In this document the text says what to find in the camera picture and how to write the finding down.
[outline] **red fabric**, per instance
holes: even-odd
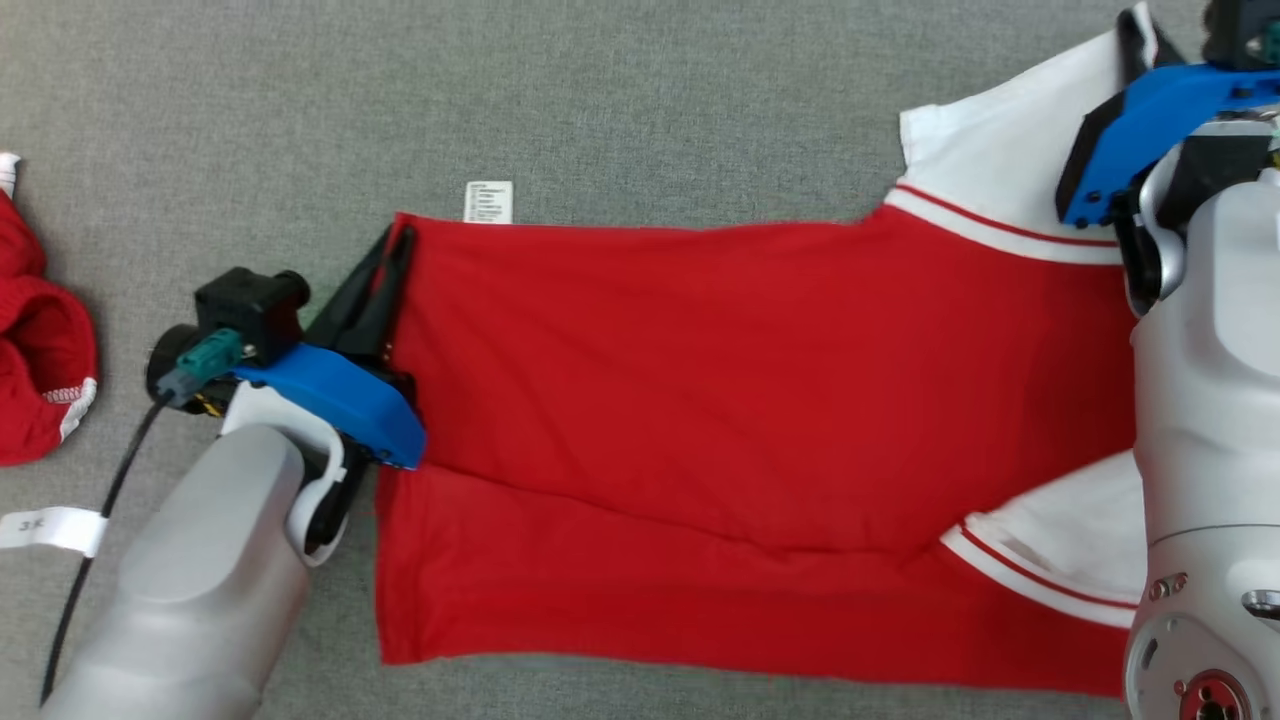
[[[44,250],[0,192],[0,466],[56,448],[70,402],[97,375],[88,311],[44,269]]]
[[[1125,633],[938,538],[1133,441],[1115,266],[858,225],[419,231],[383,656],[538,651],[1117,694]]]

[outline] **gray fabric surface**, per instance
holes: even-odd
[[[393,210],[457,218],[470,179],[515,181],[524,223],[852,218],[901,170],[899,110],[1011,77],[1105,31],[1123,4],[0,0],[0,147],[27,159],[18,206],[50,274],[96,316],[104,378],[64,448],[0,470],[0,512],[100,503],[145,407],[150,343],[230,265],[297,269],[323,297]],[[1156,8],[1185,49],[1199,5]],[[72,651],[214,428],[166,415],[152,433]],[[315,574],[261,717],[1123,715],[1050,693],[577,659],[384,669],[369,498]],[[35,716],[74,566],[47,548],[0,553],[0,720]],[[945,606],[920,621],[946,623]]]

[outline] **black cable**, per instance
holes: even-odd
[[[146,439],[151,424],[155,423],[156,416],[160,415],[160,411],[165,409],[172,397],[173,392],[168,391],[156,397],[155,404],[142,416],[142,421],[138,423],[138,429],[133,432],[133,439],[129,441],[129,447],[124,451],[124,457],[120,459],[120,464],[115,468],[111,487],[106,491],[106,500],[102,502],[102,510],[99,511],[102,518],[111,516],[115,500],[120,497],[120,488],[124,487],[124,478],[129,474],[129,466],[133,465],[133,457],[137,456],[138,448],[142,447],[142,441]],[[88,569],[92,566],[93,559],[86,555],[84,560],[81,561],[79,571],[76,573],[76,582],[72,583],[72,591],[67,594],[67,605],[63,606],[63,616],[58,621],[58,632],[54,633],[54,644],[49,648],[49,662],[45,665],[45,687],[40,691],[41,707],[49,702],[49,696],[54,694],[54,679],[58,676],[58,661],[63,656],[67,630],[70,629],[72,615],[76,614],[76,603],[79,602],[81,591],[84,589],[84,580],[88,578]]]

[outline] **white cable label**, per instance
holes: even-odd
[[[511,181],[471,181],[467,183],[465,223],[511,224]]]
[[[0,518],[0,550],[52,544],[93,557],[106,533],[106,518],[79,507],[45,507]]]

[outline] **red stripe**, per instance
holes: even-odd
[[[1053,583],[1051,580],[1046,580],[1044,578],[1041,578],[1039,575],[1032,573],[1030,570],[1028,570],[1028,569],[1018,565],[1012,560],[1009,560],[1007,557],[1005,557],[1000,552],[992,550],[987,543],[982,542],[973,533],[970,533],[969,528],[965,528],[964,525],[960,527],[960,534],[963,534],[964,538],[966,541],[972,542],[975,547],[978,547],[979,550],[982,550],[987,555],[992,556],[993,559],[998,560],[1000,564],[1004,565],[1005,568],[1009,568],[1010,570],[1018,573],[1019,575],[1021,575],[1021,577],[1024,577],[1024,578],[1027,578],[1029,580],[1034,580],[1037,584],[1044,585],[1044,587],[1050,588],[1051,591],[1060,592],[1060,593],[1062,593],[1065,596],[1070,596],[1070,597],[1074,597],[1076,600],[1083,600],[1085,602],[1092,602],[1092,603],[1096,603],[1096,605],[1106,605],[1108,607],[1120,607],[1120,609],[1124,609],[1124,610],[1137,610],[1138,609],[1137,605],[1133,605],[1133,603],[1129,603],[1129,602],[1120,602],[1120,601],[1115,601],[1115,600],[1102,600],[1102,598],[1098,598],[1098,597],[1084,594],[1082,592],[1073,591],[1070,588],[1064,588],[1062,585],[1056,584],[1056,583]]]
[[[1115,242],[1110,241],[1110,240],[1084,240],[1084,238],[1079,238],[1079,237],[1057,237],[1057,236],[1052,236],[1052,234],[1042,234],[1042,233],[1038,233],[1038,232],[1024,231],[1023,228],[1015,228],[1014,225],[1006,225],[1005,223],[1000,223],[1000,222],[992,220],[989,218],[983,218],[982,215],[978,215],[977,213],[972,213],[969,210],[965,210],[964,208],[961,208],[959,205],[952,205],[951,202],[947,202],[946,200],[942,200],[940,197],[934,197],[934,196],[929,195],[928,192],[924,192],[923,190],[916,190],[916,188],[914,188],[914,187],[911,187],[909,184],[904,184],[904,183],[900,182],[900,183],[897,183],[897,188],[901,190],[901,191],[905,191],[905,192],[910,192],[911,195],[914,195],[916,197],[920,197],[923,200],[928,200],[929,202],[932,202],[932,204],[934,204],[934,205],[937,205],[940,208],[943,208],[946,210],[951,210],[956,215],[960,215],[960,217],[968,218],[968,219],[970,219],[970,220],[973,220],[975,223],[980,223],[983,225],[987,225],[988,228],[995,228],[997,231],[1004,231],[1004,232],[1012,233],[1012,234],[1020,234],[1023,237],[1028,237],[1028,238],[1032,238],[1032,240],[1043,240],[1046,242],[1057,242],[1057,243],[1061,243],[1061,245],[1075,245],[1075,246],[1084,246],[1084,247],[1097,247],[1100,245],[1102,245],[1102,246],[1106,246],[1106,245],[1112,245],[1114,246],[1115,245]]]

